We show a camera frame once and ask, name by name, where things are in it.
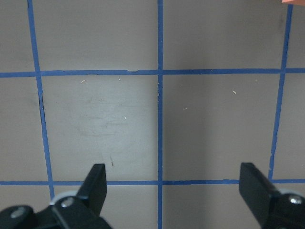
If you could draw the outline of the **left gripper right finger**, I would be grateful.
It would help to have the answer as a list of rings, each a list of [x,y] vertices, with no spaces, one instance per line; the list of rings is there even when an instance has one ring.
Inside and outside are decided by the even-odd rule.
[[[278,189],[253,163],[240,165],[239,193],[262,229],[305,227],[305,197]]]

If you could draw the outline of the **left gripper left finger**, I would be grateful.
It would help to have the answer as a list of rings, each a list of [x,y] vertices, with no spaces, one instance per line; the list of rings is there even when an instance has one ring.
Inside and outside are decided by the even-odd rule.
[[[107,195],[105,164],[94,164],[75,195],[58,196],[44,210],[15,205],[0,212],[2,229],[110,229],[100,216]]]

